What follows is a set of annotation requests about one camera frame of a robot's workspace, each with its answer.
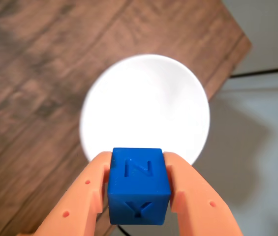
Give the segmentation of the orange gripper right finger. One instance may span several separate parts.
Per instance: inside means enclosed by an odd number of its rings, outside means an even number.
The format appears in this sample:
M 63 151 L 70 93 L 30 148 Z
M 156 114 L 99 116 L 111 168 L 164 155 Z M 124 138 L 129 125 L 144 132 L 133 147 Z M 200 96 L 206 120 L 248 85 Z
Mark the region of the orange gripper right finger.
M 241 236 L 230 208 L 207 181 L 182 157 L 164 154 L 181 236 Z

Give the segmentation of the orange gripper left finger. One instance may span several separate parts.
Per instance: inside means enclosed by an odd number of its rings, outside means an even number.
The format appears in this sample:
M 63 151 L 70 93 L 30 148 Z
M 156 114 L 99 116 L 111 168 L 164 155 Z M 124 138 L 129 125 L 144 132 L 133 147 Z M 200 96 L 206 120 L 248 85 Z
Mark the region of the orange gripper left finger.
M 34 236 L 93 236 L 96 218 L 103 212 L 104 184 L 112 153 L 97 155 L 79 174 Z

